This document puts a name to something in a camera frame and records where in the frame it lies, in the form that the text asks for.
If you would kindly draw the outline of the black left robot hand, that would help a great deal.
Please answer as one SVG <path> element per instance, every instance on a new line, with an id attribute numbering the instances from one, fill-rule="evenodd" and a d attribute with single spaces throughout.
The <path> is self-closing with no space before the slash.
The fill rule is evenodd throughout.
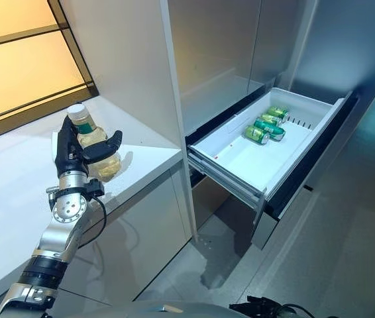
<path id="1" fill-rule="evenodd" d="M 122 131 L 113 136 L 83 147 L 78 140 L 78 130 L 69 117 L 65 117 L 56 138 L 54 163 L 61 176 L 70 171 L 82 172 L 87 176 L 109 181 L 121 168 L 115 156 L 123 139 Z"/>

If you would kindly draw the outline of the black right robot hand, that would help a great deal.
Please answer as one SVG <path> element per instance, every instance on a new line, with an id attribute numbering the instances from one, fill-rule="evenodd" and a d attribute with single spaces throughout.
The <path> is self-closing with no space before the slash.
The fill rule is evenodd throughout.
<path id="1" fill-rule="evenodd" d="M 248 295 L 246 302 L 230 304 L 229 309 L 248 317 L 274 317 L 280 306 L 280 303 L 269 298 Z"/>

